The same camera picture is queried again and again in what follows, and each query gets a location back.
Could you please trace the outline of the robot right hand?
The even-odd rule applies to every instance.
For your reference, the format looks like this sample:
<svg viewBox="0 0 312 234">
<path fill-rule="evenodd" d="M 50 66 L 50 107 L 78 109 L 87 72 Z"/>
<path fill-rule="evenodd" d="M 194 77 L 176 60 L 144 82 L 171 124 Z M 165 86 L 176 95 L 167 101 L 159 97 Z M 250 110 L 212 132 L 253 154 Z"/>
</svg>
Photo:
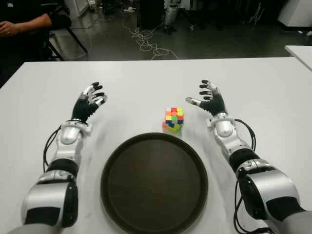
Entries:
<svg viewBox="0 0 312 234">
<path fill-rule="evenodd" d="M 199 87 L 202 89 L 199 94 L 203 96 L 203 100 L 187 97 L 185 98 L 187 103 L 209 112 L 213 117 L 228 113 L 221 92 L 217 86 L 209 80 L 202 80 Z"/>
</svg>

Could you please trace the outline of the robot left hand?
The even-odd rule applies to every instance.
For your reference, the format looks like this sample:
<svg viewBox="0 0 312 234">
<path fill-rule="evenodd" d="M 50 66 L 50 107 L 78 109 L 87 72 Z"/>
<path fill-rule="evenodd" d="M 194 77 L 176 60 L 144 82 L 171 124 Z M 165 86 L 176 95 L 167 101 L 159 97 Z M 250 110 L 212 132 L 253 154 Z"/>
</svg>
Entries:
<svg viewBox="0 0 312 234">
<path fill-rule="evenodd" d="M 98 92 L 103 86 L 99 82 L 91 83 L 79 95 L 72 111 L 72 120 L 86 123 L 88 118 L 107 101 L 104 92 Z"/>
</svg>

